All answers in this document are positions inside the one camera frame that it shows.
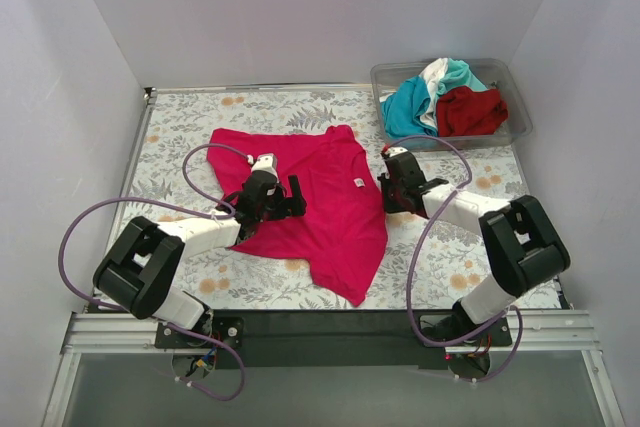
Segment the pink t shirt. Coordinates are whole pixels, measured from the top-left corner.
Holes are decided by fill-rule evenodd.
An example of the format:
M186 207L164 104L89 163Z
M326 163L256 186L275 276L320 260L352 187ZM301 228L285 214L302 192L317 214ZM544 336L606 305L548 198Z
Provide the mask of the pink t shirt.
M237 251L271 259L304 259L314 284L361 305L384 257L388 236L382 196L366 152L347 125L320 135L213 131L207 160L225 194L248 176L239 152L272 153L282 180L295 175L307 203L302 217L267 222Z

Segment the white and aqua t shirt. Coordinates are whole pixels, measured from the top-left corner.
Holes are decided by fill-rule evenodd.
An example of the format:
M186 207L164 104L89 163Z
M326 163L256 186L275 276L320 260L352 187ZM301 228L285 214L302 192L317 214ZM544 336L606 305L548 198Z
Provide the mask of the white and aqua t shirt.
M462 60L438 58L419 74L426 88L426 99L419 109L418 122L433 135L437 132L436 103L441 96L457 87L469 87L473 92L483 92L487 87Z

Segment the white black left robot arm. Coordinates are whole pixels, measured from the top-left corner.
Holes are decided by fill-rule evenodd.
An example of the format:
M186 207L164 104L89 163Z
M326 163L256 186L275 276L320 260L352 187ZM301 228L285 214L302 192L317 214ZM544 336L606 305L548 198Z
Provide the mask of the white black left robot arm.
M208 307L173 285L180 261L235 247L264 222L304 216L306 201L298 177L291 175L288 181L286 194L272 173L252 172L242 189L227 198L235 208L228 218L221 211L164 223L134 218L99 264L94 286L134 317L172 323L188 345L205 345L213 333L205 316Z

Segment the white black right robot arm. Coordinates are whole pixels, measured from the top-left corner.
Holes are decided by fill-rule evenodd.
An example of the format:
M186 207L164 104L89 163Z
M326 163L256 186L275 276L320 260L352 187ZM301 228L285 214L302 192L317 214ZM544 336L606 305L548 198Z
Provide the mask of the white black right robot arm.
M428 180L414 154L401 147L389 147L381 157L386 167L378 177L384 210L428 221L405 288L411 329L421 343L448 347L479 342L516 300L569 268L569 252L537 198L491 198L444 179ZM447 317L421 327L412 309L412 281L419 251L438 220L482 238L490 274L457 300Z

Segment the dark red t shirt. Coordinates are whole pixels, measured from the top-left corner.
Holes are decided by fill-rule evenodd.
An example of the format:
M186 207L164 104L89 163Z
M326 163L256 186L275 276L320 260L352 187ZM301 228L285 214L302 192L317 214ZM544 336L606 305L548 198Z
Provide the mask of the dark red t shirt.
M507 104L497 89L473 92L469 87L457 87L436 103L440 137L492 135L508 116Z

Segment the teal blue t shirt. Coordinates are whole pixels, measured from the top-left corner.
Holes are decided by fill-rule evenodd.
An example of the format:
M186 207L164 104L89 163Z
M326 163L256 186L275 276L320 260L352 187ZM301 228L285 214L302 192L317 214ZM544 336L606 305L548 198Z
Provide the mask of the teal blue t shirt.
M431 96L422 77L414 76L404 81L395 93L380 102L385 133L392 139L411 135L436 136L433 122L421 119L430 104Z

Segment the clear plastic bin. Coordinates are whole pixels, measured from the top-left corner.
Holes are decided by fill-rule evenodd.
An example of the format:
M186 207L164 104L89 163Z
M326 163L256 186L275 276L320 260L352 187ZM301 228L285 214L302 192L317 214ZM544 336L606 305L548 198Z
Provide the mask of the clear plastic bin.
M374 103L385 137L407 147L441 150L512 144L532 122L506 64L496 59L379 64L371 70Z

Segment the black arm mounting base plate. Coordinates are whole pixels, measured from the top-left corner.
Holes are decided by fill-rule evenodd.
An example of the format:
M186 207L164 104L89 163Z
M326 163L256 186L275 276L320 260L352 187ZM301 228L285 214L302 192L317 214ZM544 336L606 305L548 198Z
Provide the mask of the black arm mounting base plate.
M199 328L248 368L447 367L446 351L421 344L404 310L219 310Z

